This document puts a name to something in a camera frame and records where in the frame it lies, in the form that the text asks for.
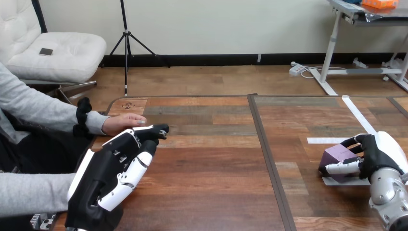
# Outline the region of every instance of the black scrunchie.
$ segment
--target black scrunchie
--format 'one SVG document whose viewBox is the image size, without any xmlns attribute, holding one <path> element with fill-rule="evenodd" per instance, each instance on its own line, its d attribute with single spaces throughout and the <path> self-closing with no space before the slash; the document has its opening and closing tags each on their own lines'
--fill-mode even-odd
<svg viewBox="0 0 408 231">
<path fill-rule="evenodd" d="M 89 133 L 89 128 L 85 125 L 87 121 L 87 113 L 92 111 L 92 106 L 89 103 L 89 98 L 84 97 L 78 101 L 78 108 L 76 109 L 76 118 L 78 124 L 74 125 L 73 135 L 76 137 L 85 137 L 92 139 L 93 135 Z"/>
</svg>

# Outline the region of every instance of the tripod leg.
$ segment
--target tripod leg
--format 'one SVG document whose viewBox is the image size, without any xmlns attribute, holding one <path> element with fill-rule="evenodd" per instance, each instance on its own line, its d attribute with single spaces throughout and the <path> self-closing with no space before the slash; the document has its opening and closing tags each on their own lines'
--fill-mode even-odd
<svg viewBox="0 0 408 231">
<path fill-rule="evenodd" d="M 127 43 L 128 40 L 129 40 L 128 38 L 125 39 L 125 96 L 128 95 L 128 91 L 127 91 L 128 90 L 128 84 L 127 84 L 128 83 L 128 79 L 127 79 L 128 78 L 128 72 L 127 72 L 128 71 L 128 67 L 127 67 L 128 66 L 128 60 L 127 60 L 128 50 L 126 49 L 126 47 L 128 47 L 128 43 Z"/>
<path fill-rule="evenodd" d="M 126 35 L 126 40 L 127 40 L 127 54 L 129 56 L 129 63 L 132 60 L 132 52 L 130 51 L 130 43 L 129 43 L 129 35 Z"/>
<path fill-rule="evenodd" d="M 157 54 L 155 54 L 153 51 L 151 51 L 148 47 L 146 47 L 142 42 L 140 42 L 135 36 L 133 36 L 132 34 L 130 34 L 130 36 L 136 40 L 140 45 L 142 45 L 142 47 L 144 47 L 146 50 L 148 50 L 152 55 L 154 55 L 155 57 L 157 57 L 162 63 L 164 63 L 168 68 L 170 68 L 170 64 L 168 64 L 168 62 L 166 62 L 165 60 L 163 60 L 160 56 L 157 56 Z"/>
<path fill-rule="evenodd" d="M 116 46 L 114 47 L 114 49 L 112 50 L 112 52 L 109 54 L 109 56 L 111 56 L 111 55 L 115 52 L 117 46 L 119 46 L 119 44 L 120 44 L 120 42 L 122 41 L 122 39 L 123 39 L 124 36 L 125 36 L 125 35 L 122 35 L 122 37 L 120 37 L 119 41 L 117 42 Z"/>
</svg>

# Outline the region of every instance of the robotic hand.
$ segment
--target robotic hand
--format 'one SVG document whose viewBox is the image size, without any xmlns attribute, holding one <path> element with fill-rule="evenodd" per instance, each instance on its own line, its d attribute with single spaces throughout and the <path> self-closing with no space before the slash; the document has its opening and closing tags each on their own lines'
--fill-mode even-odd
<svg viewBox="0 0 408 231">
<path fill-rule="evenodd" d="M 126 129 L 86 152 L 68 190 L 67 231 L 112 231 L 123 215 L 120 203 L 143 177 L 167 124 Z"/>
<path fill-rule="evenodd" d="M 370 181 L 371 209 L 378 213 L 386 231 L 408 231 L 408 195 L 405 183 L 407 158 L 398 143 L 386 132 L 359 134 L 341 143 L 344 147 L 360 145 L 350 151 L 363 157 L 346 159 L 319 168 L 323 174 L 358 173 Z"/>
</svg>

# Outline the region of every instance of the human hand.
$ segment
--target human hand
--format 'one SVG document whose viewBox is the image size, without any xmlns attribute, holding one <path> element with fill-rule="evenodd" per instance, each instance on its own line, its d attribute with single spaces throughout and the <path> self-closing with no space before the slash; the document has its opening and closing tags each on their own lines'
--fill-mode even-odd
<svg viewBox="0 0 408 231">
<path fill-rule="evenodd" d="M 115 136 L 133 127 L 144 127 L 146 125 L 146 118 L 134 113 L 121 114 L 105 120 L 102 125 L 102 131 L 109 136 Z"/>
</svg>

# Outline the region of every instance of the chair leg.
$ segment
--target chair leg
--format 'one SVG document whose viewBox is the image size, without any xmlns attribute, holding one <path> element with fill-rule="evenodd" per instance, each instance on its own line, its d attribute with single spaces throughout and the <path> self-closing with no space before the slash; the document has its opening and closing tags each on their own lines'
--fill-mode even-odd
<svg viewBox="0 0 408 231">
<path fill-rule="evenodd" d="M 65 87 L 59 87 L 55 91 L 47 93 L 49 96 L 58 95 L 60 100 L 72 104 L 68 97 L 80 94 L 86 90 L 89 90 L 97 85 L 96 81 L 89 81 L 85 83 L 75 84 L 75 85 L 68 85 Z"/>
<path fill-rule="evenodd" d="M 70 91 L 70 90 L 76 90 L 76 89 L 80 89 L 80 88 L 84 88 L 84 87 L 88 87 L 88 86 L 93 86 L 93 85 L 97 85 L 98 83 L 96 81 L 89 81 L 89 82 L 85 82 L 85 83 L 80 83 L 80 84 L 75 84 L 75 85 L 69 85 L 66 87 L 61 87 L 62 91 Z"/>
<path fill-rule="evenodd" d="M 64 94 L 64 92 L 61 90 L 62 88 L 59 87 L 56 91 L 56 93 L 61 97 L 61 100 L 65 103 L 69 103 L 72 105 L 71 101 L 68 99 L 68 97 Z"/>
</svg>

